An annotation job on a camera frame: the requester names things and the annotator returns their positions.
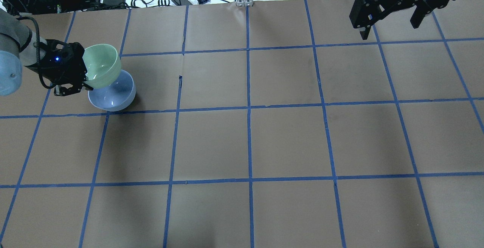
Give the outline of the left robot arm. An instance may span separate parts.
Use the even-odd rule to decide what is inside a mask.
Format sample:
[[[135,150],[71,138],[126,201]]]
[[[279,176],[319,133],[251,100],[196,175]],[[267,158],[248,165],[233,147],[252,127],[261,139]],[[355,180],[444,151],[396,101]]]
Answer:
[[[40,36],[32,17],[14,17],[1,10],[0,93],[11,95],[22,84],[24,69],[35,72],[45,89],[68,96],[82,89],[92,91],[80,43],[66,43]]]

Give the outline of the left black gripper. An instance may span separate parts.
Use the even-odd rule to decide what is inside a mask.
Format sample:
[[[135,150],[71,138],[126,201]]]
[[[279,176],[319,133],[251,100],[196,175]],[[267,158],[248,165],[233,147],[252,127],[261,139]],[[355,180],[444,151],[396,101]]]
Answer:
[[[45,54],[37,60],[37,73],[42,86],[48,79],[54,87],[55,96],[68,96],[80,93],[83,89],[93,91],[87,83],[87,68],[83,60],[84,47],[78,43],[64,43],[47,39],[38,44],[38,52]]]

